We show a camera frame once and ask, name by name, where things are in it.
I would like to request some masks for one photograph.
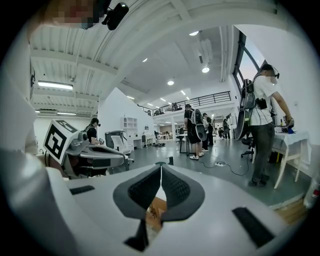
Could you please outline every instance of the white t-shirt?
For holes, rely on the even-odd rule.
[[[267,125],[273,121],[270,114],[270,100],[271,95],[275,93],[277,89],[271,82],[267,81],[267,77],[264,75],[260,75],[255,79],[253,87],[255,99],[265,99],[267,108],[261,110],[256,106],[252,110],[250,126]]]
[[[31,70],[27,25],[16,36],[0,67],[0,148],[38,153],[37,117],[30,104]]]

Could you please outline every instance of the ceiling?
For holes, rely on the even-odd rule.
[[[112,0],[110,7],[119,2]],[[238,40],[230,36],[233,16],[217,25],[224,19],[222,10],[232,9],[230,3],[124,2],[130,11],[114,31],[97,24],[88,30],[42,26],[34,33],[30,53],[36,81],[73,85],[73,91],[68,92],[39,88],[36,83],[32,96],[36,109],[92,116],[98,111],[99,99],[105,99],[115,87],[143,106],[150,102],[156,105],[161,97],[178,102],[183,100],[180,90],[188,91],[202,81],[223,81],[230,73],[230,56],[236,54],[230,46]],[[234,8],[272,14],[274,4],[266,6],[239,0]],[[198,35],[189,35],[197,30],[201,31]],[[203,74],[206,65],[210,72]],[[167,85],[169,80],[174,81],[173,86]]]

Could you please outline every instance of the railing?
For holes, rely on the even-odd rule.
[[[171,105],[162,106],[156,109],[151,110],[152,116],[158,116],[169,112],[184,110],[186,104],[190,104],[192,108],[196,108],[199,106],[205,106],[214,103],[222,103],[222,102],[230,102],[231,96],[230,91],[219,92],[215,94],[209,94],[197,98],[191,98],[189,100],[184,100],[176,103],[172,103]]]

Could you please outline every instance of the gray floor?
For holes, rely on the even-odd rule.
[[[130,164],[130,169],[152,165],[156,162],[168,163],[168,158],[173,157],[175,166],[230,181],[266,205],[273,206],[274,208],[282,206],[283,202],[289,202],[293,198],[301,198],[310,185],[311,179],[303,172],[300,172],[298,182],[295,183],[294,177],[296,169],[287,164],[279,187],[274,189],[275,182],[278,178],[280,163],[268,163],[266,167],[266,174],[270,175],[270,180],[266,187],[249,187],[248,181],[251,179],[254,165],[251,164],[250,159],[247,161],[246,155],[241,158],[241,153],[246,151],[248,146],[243,145],[237,140],[216,140],[214,147],[209,147],[207,154],[201,157],[199,161],[189,159],[186,154],[179,154],[178,142],[176,143],[172,140],[164,142],[166,143],[166,146],[164,147],[158,148],[155,146],[149,146],[144,149],[136,149],[131,154],[131,157],[134,159],[134,163]],[[244,174],[247,169],[248,172],[244,176],[238,176],[233,174],[228,166],[214,167],[215,163],[219,160],[223,160],[229,164],[232,171],[237,174]]]

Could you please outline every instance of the bag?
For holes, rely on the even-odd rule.
[[[203,124],[203,117],[201,115],[201,112],[199,109],[195,109],[194,111],[192,111],[191,114],[191,119],[190,119],[191,123],[193,125],[199,125],[199,124]]]

